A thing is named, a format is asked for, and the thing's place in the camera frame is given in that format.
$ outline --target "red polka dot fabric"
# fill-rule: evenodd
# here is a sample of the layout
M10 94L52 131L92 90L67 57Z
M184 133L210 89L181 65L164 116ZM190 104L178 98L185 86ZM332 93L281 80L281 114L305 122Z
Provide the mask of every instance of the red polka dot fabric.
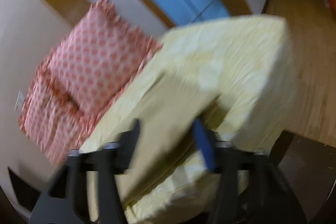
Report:
M36 69L21 131L52 164L62 164L160 47L116 15L109 0L98 0Z
M29 88L19 125L48 160L60 165L71 149L79 149L93 131L84 115L49 72L38 71Z
M159 48L99 0L56 49L49 69L79 108L98 115Z

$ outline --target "floor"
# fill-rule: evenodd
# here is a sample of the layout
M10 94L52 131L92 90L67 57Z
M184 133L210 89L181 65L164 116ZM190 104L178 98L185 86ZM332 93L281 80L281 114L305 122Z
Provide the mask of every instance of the floor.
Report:
M269 0L266 12L292 32L299 94L287 129L336 147L336 20L323 0Z

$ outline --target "blue gripper pad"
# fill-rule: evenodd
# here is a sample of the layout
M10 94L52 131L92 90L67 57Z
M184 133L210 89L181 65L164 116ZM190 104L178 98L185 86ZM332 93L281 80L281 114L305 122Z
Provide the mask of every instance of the blue gripper pad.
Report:
M201 150L205 165L210 172L216 170L215 148L216 137L215 133L209 129L206 129L201 120L197 118L193 124L193 134L198 149Z

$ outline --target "pillow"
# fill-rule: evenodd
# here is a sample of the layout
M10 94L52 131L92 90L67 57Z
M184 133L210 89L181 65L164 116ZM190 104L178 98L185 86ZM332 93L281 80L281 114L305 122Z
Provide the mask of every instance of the pillow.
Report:
M71 149L79 149L93 131L85 116L62 92L57 79L37 69L19 118L19 126L52 164L59 165Z
M201 91L178 77L163 75L130 115L104 136L104 143L116 141L120 132L130 130L134 118L140 119L141 134L130 168L126 174L117 176L118 192L124 203L137 199L189 151L194 138L188 129L219 95L216 91ZM91 180L94 177L91 173L88 180L90 207L96 201L92 188L96 187L96 181Z
M84 113L98 115L159 47L116 15L109 0L98 0L63 39L48 68Z

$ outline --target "wall outlet plate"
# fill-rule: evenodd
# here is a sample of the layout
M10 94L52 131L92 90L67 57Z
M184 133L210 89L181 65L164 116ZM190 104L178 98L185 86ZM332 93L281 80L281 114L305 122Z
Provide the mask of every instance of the wall outlet plate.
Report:
M15 104L15 108L14 111L17 111L18 109L22 109L23 104L25 102L25 95L23 95L23 93L19 90L19 94L17 95L16 98L16 104Z

